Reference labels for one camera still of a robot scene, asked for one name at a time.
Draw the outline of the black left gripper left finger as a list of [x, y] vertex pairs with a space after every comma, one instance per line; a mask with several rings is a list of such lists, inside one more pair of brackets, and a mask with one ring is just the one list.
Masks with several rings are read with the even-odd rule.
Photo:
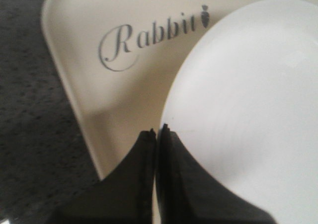
[[155, 132], [140, 132], [129, 153], [104, 180], [55, 211], [55, 223], [152, 223], [155, 151]]

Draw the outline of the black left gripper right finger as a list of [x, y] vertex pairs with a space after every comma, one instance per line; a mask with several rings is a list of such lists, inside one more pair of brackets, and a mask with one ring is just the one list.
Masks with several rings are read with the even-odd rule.
[[273, 224], [266, 211], [214, 179], [189, 153], [177, 133], [160, 131], [156, 173], [163, 224]]

